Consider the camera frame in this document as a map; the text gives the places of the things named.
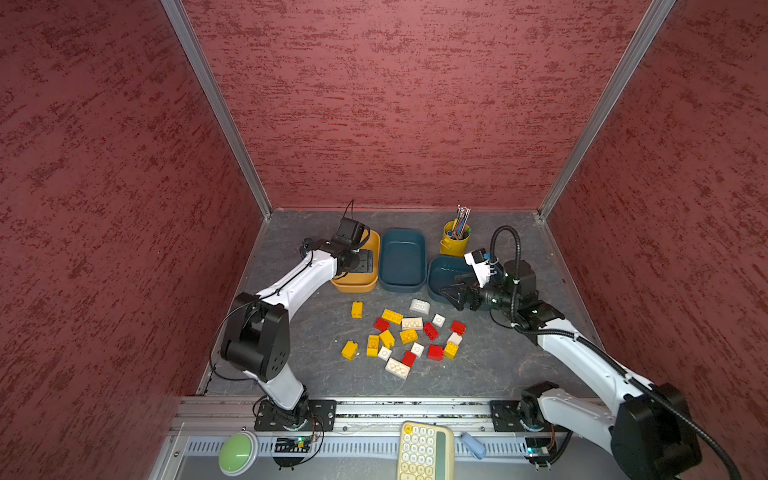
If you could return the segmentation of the yellow rectangular bin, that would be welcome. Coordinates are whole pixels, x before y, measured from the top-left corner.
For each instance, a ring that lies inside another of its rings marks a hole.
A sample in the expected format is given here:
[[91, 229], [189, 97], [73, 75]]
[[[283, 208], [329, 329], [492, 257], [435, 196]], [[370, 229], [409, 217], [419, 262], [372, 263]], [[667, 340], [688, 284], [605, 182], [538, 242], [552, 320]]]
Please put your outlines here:
[[379, 255], [381, 239], [376, 231], [370, 232], [368, 241], [361, 249], [372, 250], [375, 255], [374, 271], [369, 274], [346, 274], [343, 277], [334, 278], [331, 283], [342, 293], [367, 293], [372, 291], [379, 279]]

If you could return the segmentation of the teal bin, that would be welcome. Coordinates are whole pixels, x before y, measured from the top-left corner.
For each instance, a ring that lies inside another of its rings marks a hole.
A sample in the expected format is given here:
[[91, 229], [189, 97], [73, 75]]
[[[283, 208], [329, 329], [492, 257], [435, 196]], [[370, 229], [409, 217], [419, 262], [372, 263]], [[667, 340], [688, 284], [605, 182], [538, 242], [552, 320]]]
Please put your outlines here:
[[426, 241], [411, 229], [389, 229], [382, 237], [379, 283], [395, 293], [417, 292], [427, 280]]
[[476, 280], [472, 267], [466, 264], [463, 257], [437, 256], [428, 268], [428, 295], [437, 303], [447, 304], [448, 300], [440, 294], [440, 290], [462, 280]]

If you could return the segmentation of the white curved lego top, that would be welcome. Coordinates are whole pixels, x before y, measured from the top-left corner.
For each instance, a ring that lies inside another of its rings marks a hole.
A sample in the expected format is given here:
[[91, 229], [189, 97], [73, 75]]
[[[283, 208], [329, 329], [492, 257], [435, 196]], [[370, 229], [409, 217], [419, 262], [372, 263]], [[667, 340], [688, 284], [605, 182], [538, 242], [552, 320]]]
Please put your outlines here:
[[410, 302], [409, 310], [418, 315], [428, 315], [431, 305], [429, 302], [419, 299], [412, 299]]

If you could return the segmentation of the red lego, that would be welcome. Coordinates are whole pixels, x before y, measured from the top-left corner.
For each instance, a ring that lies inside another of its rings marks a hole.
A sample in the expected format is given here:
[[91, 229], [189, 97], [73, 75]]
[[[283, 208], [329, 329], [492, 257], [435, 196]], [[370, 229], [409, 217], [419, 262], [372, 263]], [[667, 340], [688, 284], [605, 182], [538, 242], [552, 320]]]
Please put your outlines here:
[[390, 328], [390, 323], [387, 320], [384, 320], [383, 318], [378, 318], [374, 323], [374, 327], [379, 332], [384, 332]]
[[430, 345], [427, 349], [427, 358], [433, 361], [442, 361], [444, 358], [444, 349], [439, 345]]
[[412, 368], [416, 359], [417, 356], [413, 352], [408, 351], [403, 356], [402, 363], [408, 368]]
[[464, 336], [466, 333], [466, 325], [460, 321], [454, 320], [450, 327], [451, 331], [459, 336]]
[[423, 331], [431, 341], [436, 340], [439, 336], [439, 332], [431, 322], [428, 322], [423, 326]]

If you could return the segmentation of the long yellow lego top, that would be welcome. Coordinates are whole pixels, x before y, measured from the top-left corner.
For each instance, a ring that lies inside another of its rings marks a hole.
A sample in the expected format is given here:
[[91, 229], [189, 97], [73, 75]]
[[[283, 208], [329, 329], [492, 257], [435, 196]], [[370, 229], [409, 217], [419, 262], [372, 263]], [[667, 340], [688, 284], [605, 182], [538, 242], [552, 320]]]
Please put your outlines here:
[[385, 309], [381, 315], [381, 318], [392, 324], [401, 325], [403, 320], [403, 315], [393, 310]]

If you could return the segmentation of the white long lego bottom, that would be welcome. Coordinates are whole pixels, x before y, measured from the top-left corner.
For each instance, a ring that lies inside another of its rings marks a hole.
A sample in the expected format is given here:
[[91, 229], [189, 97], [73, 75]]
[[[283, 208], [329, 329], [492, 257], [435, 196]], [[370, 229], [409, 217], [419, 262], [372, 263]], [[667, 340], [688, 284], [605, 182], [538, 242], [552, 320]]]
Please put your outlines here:
[[410, 370], [411, 368], [409, 366], [393, 358], [390, 358], [385, 365], [386, 372], [403, 380], [408, 378]]

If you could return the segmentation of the white long lego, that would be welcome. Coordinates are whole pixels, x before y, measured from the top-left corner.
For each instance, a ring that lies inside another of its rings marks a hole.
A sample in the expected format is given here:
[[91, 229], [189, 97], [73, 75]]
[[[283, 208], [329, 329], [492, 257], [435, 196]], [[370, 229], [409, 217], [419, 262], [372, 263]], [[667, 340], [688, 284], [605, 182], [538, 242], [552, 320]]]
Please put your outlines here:
[[405, 330], [422, 330], [423, 319], [421, 317], [408, 317], [403, 318], [401, 321], [401, 329]]
[[385, 365], [386, 372], [403, 380], [408, 378], [410, 370], [411, 368], [409, 366], [393, 358], [390, 358]]

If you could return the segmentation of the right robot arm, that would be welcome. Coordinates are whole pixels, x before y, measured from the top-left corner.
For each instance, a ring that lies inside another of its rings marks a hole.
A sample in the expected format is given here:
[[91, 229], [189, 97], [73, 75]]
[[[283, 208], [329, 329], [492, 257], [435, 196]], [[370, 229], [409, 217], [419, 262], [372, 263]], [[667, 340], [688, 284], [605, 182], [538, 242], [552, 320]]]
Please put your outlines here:
[[682, 393], [656, 385], [613, 359], [539, 297], [536, 275], [515, 266], [469, 259], [471, 272], [458, 275], [439, 293], [456, 309], [482, 307], [500, 313], [505, 327], [529, 339], [567, 366], [600, 399], [595, 405], [544, 381], [525, 389], [516, 416], [528, 431], [560, 426], [612, 455], [630, 479], [673, 479], [702, 460]]

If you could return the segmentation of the white lego right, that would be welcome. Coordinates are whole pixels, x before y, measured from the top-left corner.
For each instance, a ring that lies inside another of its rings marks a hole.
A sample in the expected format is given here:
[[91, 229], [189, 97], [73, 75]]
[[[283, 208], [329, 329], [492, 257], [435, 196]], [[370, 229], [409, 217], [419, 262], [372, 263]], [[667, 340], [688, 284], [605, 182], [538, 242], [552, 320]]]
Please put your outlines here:
[[459, 334], [457, 334], [455, 332], [452, 332], [450, 337], [449, 337], [449, 339], [448, 339], [448, 342], [449, 343], [453, 343], [455, 345], [460, 345], [462, 340], [463, 340], [463, 337], [461, 335], [459, 335]]

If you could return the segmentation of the pens in cup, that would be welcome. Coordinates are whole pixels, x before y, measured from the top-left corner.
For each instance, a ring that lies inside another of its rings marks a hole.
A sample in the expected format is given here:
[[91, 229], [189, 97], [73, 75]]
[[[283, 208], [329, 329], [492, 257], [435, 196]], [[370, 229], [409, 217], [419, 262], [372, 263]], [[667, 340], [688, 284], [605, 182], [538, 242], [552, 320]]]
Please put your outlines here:
[[467, 206], [458, 205], [455, 220], [451, 230], [451, 238], [462, 240], [465, 236], [466, 223], [468, 221], [471, 209]]

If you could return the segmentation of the right circuit board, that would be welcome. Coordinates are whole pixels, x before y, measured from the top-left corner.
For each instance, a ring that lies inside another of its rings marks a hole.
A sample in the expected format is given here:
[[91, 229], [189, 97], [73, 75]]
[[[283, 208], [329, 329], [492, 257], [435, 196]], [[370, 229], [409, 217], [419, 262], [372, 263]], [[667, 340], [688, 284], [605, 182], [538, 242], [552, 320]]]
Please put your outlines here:
[[550, 457], [556, 451], [556, 441], [542, 437], [526, 438], [524, 456], [526, 458]]

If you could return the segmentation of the circuit board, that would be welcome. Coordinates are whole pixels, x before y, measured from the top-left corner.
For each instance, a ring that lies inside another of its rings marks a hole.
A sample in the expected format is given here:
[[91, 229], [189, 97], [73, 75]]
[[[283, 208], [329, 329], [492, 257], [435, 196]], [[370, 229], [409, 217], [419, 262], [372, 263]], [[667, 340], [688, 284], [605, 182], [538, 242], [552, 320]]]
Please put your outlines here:
[[526, 458], [550, 457], [556, 451], [556, 441], [542, 437], [526, 438], [524, 456]]
[[274, 452], [279, 454], [307, 454], [312, 441], [305, 437], [279, 437], [275, 441]]

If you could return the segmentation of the left circuit board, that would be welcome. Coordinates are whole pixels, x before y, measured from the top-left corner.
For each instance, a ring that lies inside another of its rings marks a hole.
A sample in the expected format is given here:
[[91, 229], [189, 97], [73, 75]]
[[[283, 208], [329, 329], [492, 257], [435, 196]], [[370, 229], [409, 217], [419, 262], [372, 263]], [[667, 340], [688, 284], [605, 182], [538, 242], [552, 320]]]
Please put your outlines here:
[[274, 452], [279, 454], [307, 454], [312, 441], [305, 437], [279, 437], [275, 441]]

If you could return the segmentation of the green round button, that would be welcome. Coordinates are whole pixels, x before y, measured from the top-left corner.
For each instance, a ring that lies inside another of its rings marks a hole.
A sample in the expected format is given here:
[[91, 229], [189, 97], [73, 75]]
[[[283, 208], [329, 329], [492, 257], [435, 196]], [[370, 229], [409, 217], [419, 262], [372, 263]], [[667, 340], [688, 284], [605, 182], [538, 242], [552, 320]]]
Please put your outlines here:
[[241, 431], [226, 440], [219, 450], [218, 466], [222, 474], [236, 477], [247, 472], [259, 454], [259, 440], [253, 432]]

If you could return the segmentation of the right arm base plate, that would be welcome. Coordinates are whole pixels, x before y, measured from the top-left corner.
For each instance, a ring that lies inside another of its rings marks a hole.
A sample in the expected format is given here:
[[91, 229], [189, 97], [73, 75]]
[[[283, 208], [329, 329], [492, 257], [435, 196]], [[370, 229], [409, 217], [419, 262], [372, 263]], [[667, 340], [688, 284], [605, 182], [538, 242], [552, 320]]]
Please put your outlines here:
[[522, 432], [527, 434], [565, 433], [567, 429], [548, 422], [534, 400], [491, 400], [490, 419], [495, 432]]

